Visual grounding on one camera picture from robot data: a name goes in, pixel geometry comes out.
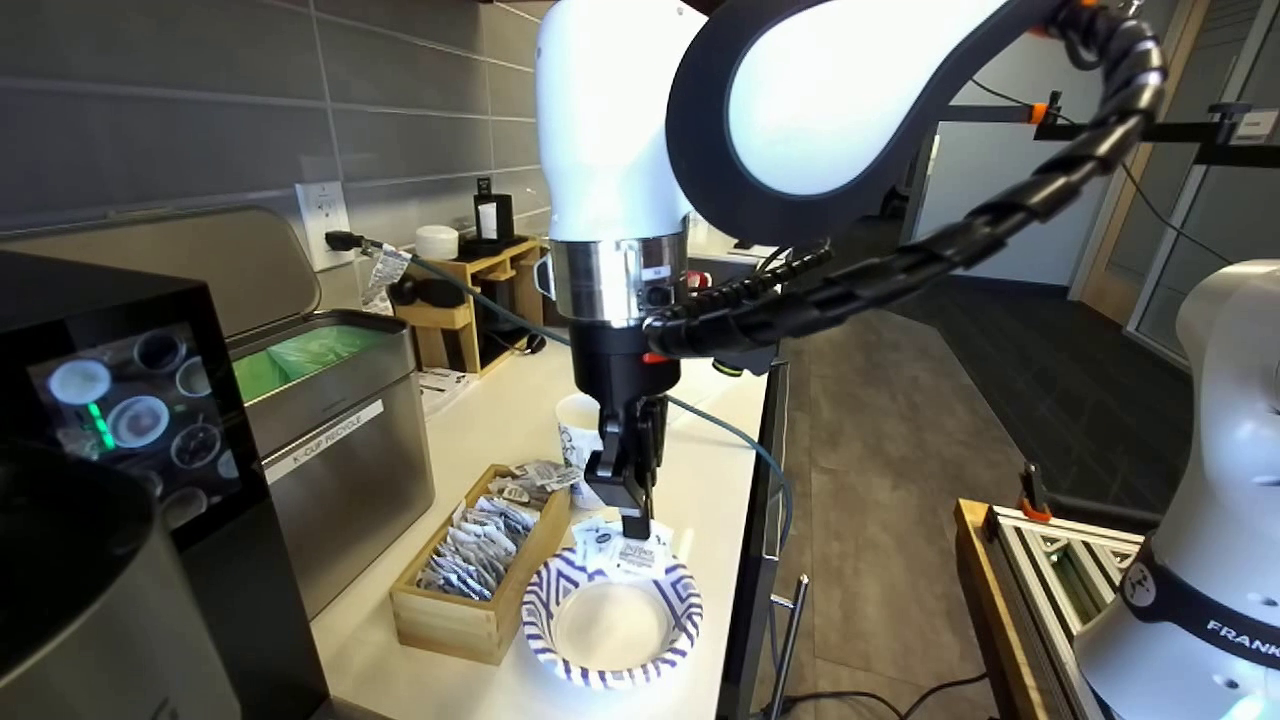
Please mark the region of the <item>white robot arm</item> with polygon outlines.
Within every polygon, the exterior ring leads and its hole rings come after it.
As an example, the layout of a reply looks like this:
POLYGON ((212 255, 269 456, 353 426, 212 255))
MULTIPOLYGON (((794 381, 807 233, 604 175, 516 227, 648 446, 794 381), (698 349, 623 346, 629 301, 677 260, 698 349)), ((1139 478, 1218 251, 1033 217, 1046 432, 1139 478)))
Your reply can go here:
POLYGON ((604 448, 582 479, 652 533, 682 227, 807 245, 847 227, 952 97, 1063 0, 556 0, 534 35, 553 301, 604 448))

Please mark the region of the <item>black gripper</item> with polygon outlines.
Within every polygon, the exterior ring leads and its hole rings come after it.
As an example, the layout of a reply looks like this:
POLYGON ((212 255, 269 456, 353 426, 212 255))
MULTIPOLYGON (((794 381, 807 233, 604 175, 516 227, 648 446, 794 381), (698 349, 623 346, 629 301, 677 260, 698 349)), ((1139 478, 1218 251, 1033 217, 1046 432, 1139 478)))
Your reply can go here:
POLYGON ((673 364, 652 356, 639 328, 574 325, 570 373, 574 388, 598 406, 598 451, 582 479, 598 509, 623 509, 629 542, 652 542, 673 364))

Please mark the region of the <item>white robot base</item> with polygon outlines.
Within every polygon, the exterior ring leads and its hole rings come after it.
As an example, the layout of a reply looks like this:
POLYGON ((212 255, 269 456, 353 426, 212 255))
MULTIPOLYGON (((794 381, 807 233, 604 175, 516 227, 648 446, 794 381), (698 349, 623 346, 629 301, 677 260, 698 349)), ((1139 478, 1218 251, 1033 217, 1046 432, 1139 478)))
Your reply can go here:
POLYGON ((1200 279, 1177 338, 1193 451, 1075 659, 1117 720, 1280 720, 1280 260, 1200 279))

